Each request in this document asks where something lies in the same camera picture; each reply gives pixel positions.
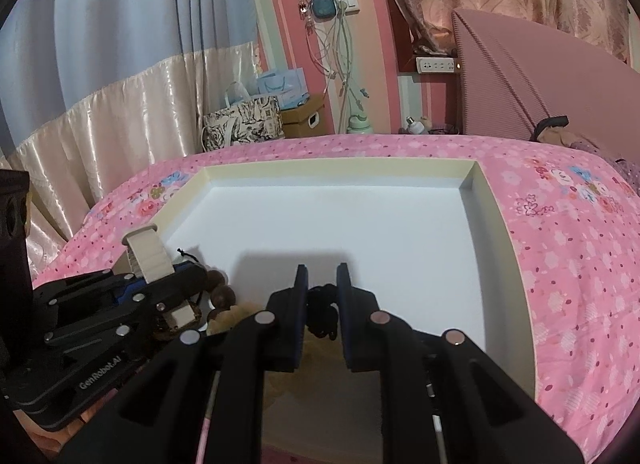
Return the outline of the person's left hand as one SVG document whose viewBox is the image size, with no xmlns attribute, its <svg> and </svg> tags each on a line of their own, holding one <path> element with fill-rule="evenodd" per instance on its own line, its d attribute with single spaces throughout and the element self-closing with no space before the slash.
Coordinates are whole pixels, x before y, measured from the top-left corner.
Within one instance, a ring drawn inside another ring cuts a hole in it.
<svg viewBox="0 0 640 464">
<path fill-rule="evenodd" d="M 20 422 L 24 431 L 37 448 L 47 457 L 54 458 L 57 456 L 66 442 L 76 435 L 89 421 L 101 410 L 110 400 L 117 394 L 117 389 L 110 390 L 105 396 L 85 412 L 80 414 L 79 418 L 75 418 L 66 427 L 58 432 L 47 432 L 32 421 L 24 412 L 15 411 L 14 416 Z"/>
</svg>

